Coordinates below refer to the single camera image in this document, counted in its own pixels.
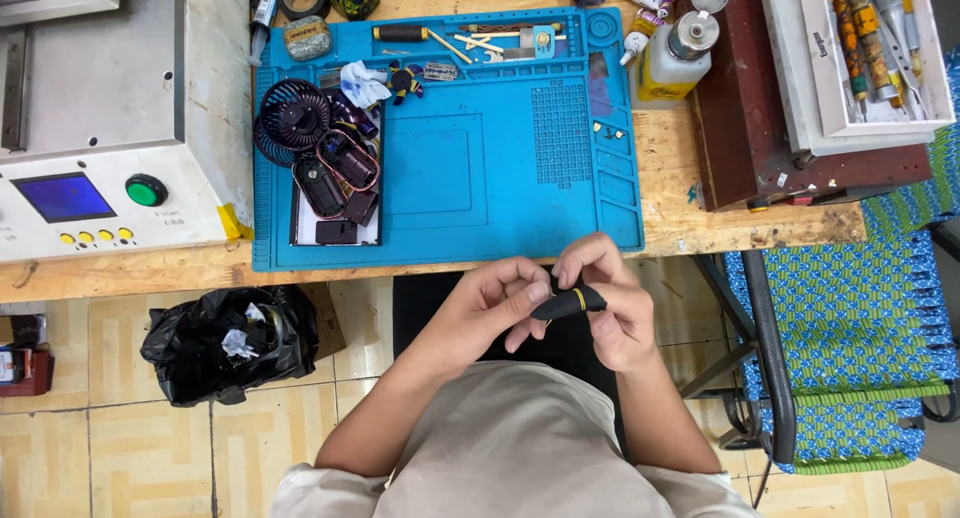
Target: tiled floor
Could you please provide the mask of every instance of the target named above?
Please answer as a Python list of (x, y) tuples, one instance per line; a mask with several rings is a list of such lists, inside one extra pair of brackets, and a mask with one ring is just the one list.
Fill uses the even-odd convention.
[[(689, 382), (727, 350), (714, 297), (685, 258), (631, 265), (654, 298), (670, 373), (678, 385)], [(390, 278), (335, 282), (345, 351), (237, 405), (171, 407), (139, 354), (147, 310), (201, 292), (48, 303), (54, 389), (0, 400), (0, 516), (266, 516), (283, 471), (312, 461), (393, 359)], [(712, 441), (729, 429), (720, 401), (687, 404)], [(766, 456), (719, 455), (733, 486), (755, 497)], [(765, 516), (960, 516), (960, 475), (930, 463), (865, 475), (773, 473), (760, 504)]]

